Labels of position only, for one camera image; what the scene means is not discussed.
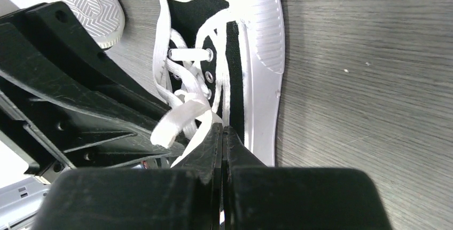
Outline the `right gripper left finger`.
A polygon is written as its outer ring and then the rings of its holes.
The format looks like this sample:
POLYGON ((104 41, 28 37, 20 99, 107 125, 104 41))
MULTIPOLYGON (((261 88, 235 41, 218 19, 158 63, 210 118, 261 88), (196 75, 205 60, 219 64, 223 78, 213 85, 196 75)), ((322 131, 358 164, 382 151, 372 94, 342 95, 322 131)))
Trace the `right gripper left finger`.
POLYGON ((170 169, 87 168, 52 185, 33 229, 219 229, 223 127, 170 169))

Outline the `white sole sneaker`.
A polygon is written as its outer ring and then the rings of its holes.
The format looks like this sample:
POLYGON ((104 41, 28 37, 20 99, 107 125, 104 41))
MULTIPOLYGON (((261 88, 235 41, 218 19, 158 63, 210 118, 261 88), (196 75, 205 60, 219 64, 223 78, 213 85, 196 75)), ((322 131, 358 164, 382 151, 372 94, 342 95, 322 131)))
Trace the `white sole sneaker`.
POLYGON ((123 35, 126 17, 119 0, 59 0, 76 16, 100 48, 107 50, 123 35))

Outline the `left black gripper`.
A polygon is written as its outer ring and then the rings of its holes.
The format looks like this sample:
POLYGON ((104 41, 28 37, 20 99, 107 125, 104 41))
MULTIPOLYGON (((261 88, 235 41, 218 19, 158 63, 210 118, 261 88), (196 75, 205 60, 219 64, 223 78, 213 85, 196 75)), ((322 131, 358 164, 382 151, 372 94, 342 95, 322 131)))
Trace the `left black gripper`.
POLYGON ((25 174, 117 168, 175 158, 188 140, 153 145, 169 111, 124 72, 63 2, 1 16, 1 130, 25 174))

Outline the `black white sneaker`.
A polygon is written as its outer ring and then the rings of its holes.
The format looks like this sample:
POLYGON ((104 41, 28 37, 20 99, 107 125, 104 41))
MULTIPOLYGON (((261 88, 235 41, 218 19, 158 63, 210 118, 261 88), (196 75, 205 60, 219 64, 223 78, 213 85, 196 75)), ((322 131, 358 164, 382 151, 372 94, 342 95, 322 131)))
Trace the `black white sneaker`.
POLYGON ((274 166, 285 68, 281 0, 159 0, 152 73, 170 111, 151 133, 187 157, 221 123, 263 164, 274 166))

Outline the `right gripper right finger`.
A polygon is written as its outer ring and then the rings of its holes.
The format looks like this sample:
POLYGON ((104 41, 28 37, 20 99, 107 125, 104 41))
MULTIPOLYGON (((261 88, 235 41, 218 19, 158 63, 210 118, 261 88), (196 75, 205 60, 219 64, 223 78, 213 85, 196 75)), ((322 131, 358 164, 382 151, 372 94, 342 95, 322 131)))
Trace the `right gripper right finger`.
POLYGON ((391 229, 365 172, 269 167, 233 128, 222 138, 223 229, 391 229))

